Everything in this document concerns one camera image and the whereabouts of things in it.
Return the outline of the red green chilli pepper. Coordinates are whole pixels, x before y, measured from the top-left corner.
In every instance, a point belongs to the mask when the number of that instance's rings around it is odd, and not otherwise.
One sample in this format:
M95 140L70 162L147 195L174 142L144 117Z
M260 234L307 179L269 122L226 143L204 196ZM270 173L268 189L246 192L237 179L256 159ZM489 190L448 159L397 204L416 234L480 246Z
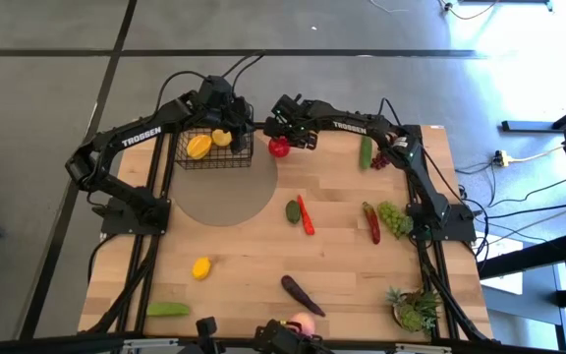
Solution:
M363 210L368 222L372 243L378 245L381 235L377 215L372 205L367 202L363 202Z

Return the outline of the green grapes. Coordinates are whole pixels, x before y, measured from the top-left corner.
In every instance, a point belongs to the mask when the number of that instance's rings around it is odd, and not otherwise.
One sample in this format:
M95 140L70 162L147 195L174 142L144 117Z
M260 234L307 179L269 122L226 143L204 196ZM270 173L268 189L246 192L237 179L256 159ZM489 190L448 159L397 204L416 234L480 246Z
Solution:
M390 202L382 202L377 206L379 219L397 238L407 237L413 230L414 221L404 211Z

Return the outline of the red apple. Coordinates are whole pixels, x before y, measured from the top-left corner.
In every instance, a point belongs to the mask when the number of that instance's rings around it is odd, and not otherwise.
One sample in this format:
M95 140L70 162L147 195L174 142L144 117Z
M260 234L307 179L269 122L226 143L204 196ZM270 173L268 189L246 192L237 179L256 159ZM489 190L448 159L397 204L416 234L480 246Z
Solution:
M291 147L286 137L271 138L268 143L269 153L276 158L287 156L290 149Z

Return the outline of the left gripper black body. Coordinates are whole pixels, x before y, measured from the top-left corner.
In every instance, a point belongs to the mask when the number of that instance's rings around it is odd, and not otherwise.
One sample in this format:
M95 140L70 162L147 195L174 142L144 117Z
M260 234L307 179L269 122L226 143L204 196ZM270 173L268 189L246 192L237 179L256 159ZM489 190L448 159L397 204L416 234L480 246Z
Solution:
M188 93L192 117L188 119L189 128L208 128L230 133L247 131L247 102L234 93L223 93L220 103L208 103L200 99L195 91Z

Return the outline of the green pickle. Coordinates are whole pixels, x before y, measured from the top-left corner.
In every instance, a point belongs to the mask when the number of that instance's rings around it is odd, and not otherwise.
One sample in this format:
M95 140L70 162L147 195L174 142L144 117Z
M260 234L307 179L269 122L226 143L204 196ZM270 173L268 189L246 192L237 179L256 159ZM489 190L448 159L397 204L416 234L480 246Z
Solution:
M148 317L181 317L188 316L191 308L179 302L152 302L145 313Z

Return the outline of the dark green avocado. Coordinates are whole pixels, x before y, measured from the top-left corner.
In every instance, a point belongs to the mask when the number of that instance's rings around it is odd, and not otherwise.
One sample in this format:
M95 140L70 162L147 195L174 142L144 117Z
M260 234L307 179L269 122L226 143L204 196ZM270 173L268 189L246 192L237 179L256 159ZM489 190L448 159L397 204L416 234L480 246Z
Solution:
M293 224L298 223L302 218L301 208L297 201L291 200L285 206L286 219Z

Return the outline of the yellow pear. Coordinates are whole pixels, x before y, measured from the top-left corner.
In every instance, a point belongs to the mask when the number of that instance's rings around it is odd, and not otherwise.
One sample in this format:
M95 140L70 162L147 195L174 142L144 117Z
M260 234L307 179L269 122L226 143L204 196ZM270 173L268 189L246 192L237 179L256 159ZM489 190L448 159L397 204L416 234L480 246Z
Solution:
M233 141L231 133L225 132L221 129L213 130L211 138L212 141L221 148L228 147Z

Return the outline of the purple eggplant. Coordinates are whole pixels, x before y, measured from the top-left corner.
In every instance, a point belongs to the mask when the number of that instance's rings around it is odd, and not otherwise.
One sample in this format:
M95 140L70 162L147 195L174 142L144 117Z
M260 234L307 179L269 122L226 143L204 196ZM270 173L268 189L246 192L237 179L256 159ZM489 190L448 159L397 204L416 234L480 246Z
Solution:
M310 312L320 317L325 317L324 311L311 299L311 297L303 290L303 288L290 275L281 277L281 285L283 289L298 303L306 307Z

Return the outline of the grey round mat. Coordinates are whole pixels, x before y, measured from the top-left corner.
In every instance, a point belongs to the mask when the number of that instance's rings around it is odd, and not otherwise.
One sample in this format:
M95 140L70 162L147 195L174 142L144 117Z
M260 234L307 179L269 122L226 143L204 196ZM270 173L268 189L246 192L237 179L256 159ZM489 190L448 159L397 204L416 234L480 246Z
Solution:
M274 157L260 138L248 167L174 168L169 196L193 220L233 226L256 216L272 198L278 180Z

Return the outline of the silver bracket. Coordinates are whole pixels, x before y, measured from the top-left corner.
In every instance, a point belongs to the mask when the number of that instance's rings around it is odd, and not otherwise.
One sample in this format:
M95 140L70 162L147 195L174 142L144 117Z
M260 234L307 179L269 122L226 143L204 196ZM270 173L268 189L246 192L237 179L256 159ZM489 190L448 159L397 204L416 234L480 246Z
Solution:
M177 347L178 345L178 338L141 338L125 340L122 349L137 351L149 348Z
M413 343L396 343L393 354L453 354L450 347Z

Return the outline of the pink peach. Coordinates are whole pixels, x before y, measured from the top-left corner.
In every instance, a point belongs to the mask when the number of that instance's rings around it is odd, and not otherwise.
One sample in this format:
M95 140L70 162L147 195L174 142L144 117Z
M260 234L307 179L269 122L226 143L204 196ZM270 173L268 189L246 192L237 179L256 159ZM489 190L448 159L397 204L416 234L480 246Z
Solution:
M313 336L315 334L315 321L308 313L300 312L293 315L291 319L287 321L287 327L305 336Z

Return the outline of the black aluminium rail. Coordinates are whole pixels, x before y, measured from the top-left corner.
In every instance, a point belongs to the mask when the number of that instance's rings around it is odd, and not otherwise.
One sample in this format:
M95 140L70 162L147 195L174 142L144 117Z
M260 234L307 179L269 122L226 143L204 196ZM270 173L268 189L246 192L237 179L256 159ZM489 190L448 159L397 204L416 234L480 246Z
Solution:
M161 184L161 190L160 190L160 197L164 199L168 204L171 204L171 201L169 200L168 197L168 191L174 170L175 152L176 152L178 140L179 140L178 133L173 134L170 138L170 142L167 150L164 174ZM150 244L146 256L144 258L144 260L146 261L147 268L144 278L142 280L140 302L135 321L135 331L138 332L139 334L143 334L143 330L145 326L146 309L149 303L154 268L158 254L160 238L162 235L163 233L151 236Z
M409 233L420 263L423 280L422 296L431 300L424 310L424 332L431 338L439 337L437 307L438 299L434 292L430 272L435 272L428 254L426 244L433 246L433 233L442 229L446 223L448 209L447 198L434 187L427 164L431 159L424 147L423 132L420 126L406 125L407 132L406 177L409 189L410 203L406 206L406 214L413 219L413 229Z
M144 338L135 332L123 333L81 333L78 335L34 338L28 340L0 341L0 354L97 354L110 351L123 350L125 340ZM179 354L203 354L199 349L195 338L178 338ZM249 339L215 338L218 354L223 354L229 348L252 348ZM323 344L328 349L336 350L360 350L360 351L382 351L393 353L396 343L391 341L347 341L347 340L325 340ZM469 354L470 352L492 352L500 347L500 344L490 339L459 340L451 338L436 338L429 343L413 343L433 346L450 347L453 354Z
M255 122L255 129L256 130L263 130L265 127L264 122ZM404 125L404 126L396 126L393 125L390 127L392 131L399 133L401 131L408 132L409 134L421 134L423 128L420 125ZM335 128L333 125L330 125L326 128L319 128L319 131L338 131L338 128Z
M161 135L159 138L156 139L154 144L154 150L151 156L151 162L149 165L149 170L147 173L147 179L145 185L150 191L153 190L153 187L155 185L163 142L164 142L164 136ZM134 244L129 261L129 267L128 267L126 283L125 283L126 286L131 285L134 282L135 273L139 268L139 264L142 257L142 243L143 243L143 236L136 235L134 238ZM126 330L131 301L132 301L132 295L129 295L123 303L122 309L116 320L116 326L115 326L116 332L121 332Z
M447 198L450 204L458 204L460 198L457 193L455 173L447 169L447 166L453 166L453 161L445 128L440 125L421 125L421 133L422 144L429 154L426 165L432 184L439 193ZM446 289L450 291L449 271L445 259L447 251L443 248L443 243L436 239L432 240L431 248L433 250L433 265L438 277ZM437 326L438 337L460 339L463 332L453 313L446 305L443 305L442 318L444 318L445 324Z

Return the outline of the orange red carrot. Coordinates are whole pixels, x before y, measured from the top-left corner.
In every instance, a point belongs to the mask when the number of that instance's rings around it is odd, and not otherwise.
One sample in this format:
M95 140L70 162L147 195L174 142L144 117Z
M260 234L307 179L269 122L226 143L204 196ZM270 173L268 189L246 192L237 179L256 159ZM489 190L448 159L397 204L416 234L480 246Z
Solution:
M299 204L299 208L300 208L300 212L301 212L301 216L302 216L302 221L303 221L303 227L305 229L305 232L308 235L313 235L315 233L315 230L314 230L311 218L308 214L304 200L303 200L301 195L297 196L297 203Z

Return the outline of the yellow lemon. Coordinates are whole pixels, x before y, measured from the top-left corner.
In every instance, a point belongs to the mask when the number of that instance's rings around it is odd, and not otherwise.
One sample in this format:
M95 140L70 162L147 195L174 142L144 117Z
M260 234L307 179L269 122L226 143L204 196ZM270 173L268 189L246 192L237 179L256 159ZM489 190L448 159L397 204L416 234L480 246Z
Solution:
M204 280L208 277L212 268L212 261L209 257L196 259L192 267L192 277L195 280Z

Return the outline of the green cucumber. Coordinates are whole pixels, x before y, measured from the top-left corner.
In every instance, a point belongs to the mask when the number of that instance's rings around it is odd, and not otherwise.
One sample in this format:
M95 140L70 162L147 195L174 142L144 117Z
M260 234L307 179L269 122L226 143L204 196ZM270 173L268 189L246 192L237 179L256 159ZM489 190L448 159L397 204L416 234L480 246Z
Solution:
M372 140L363 136L360 145L359 166L362 170L370 168L372 160Z

